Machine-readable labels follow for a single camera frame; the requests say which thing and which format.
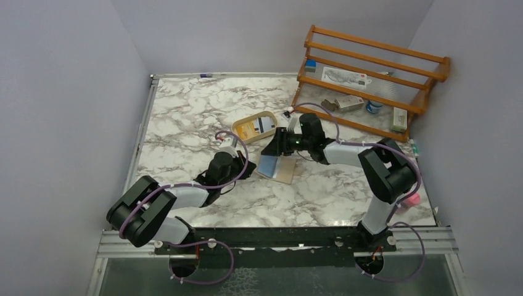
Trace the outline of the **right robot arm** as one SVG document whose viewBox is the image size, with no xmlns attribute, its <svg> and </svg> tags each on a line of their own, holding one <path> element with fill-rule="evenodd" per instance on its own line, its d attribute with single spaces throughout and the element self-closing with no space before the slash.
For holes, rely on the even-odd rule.
<svg viewBox="0 0 523 296">
<path fill-rule="evenodd" d="M 323 165 L 362 168 L 373 197 L 356 227 L 356 244 L 362 250 L 372 250 L 380 244 L 400 200 L 418 190 L 419 170 L 393 139 L 370 144 L 342 142 L 325 135 L 314 113 L 303 114 L 298 121 L 300 133 L 276 128 L 272 140 L 260 152 L 259 167 L 274 168 L 278 157 L 306 151 L 313 161 Z"/>
</svg>

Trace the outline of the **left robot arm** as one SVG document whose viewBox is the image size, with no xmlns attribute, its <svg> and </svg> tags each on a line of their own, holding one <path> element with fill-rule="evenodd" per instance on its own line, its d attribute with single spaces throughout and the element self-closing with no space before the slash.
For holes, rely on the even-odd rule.
<svg viewBox="0 0 523 296">
<path fill-rule="evenodd" d="M 142 176 L 112 205 L 106 220 L 135 247 L 152 240 L 168 241 L 177 252 L 186 253 L 194 245 L 194 228 L 180 217 L 168 218 L 169 212 L 211 205 L 223 194 L 223 187 L 249 178 L 256 167 L 242 153 L 218 152 L 208 168 L 188 183 L 161 185 L 149 175 Z"/>
</svg>

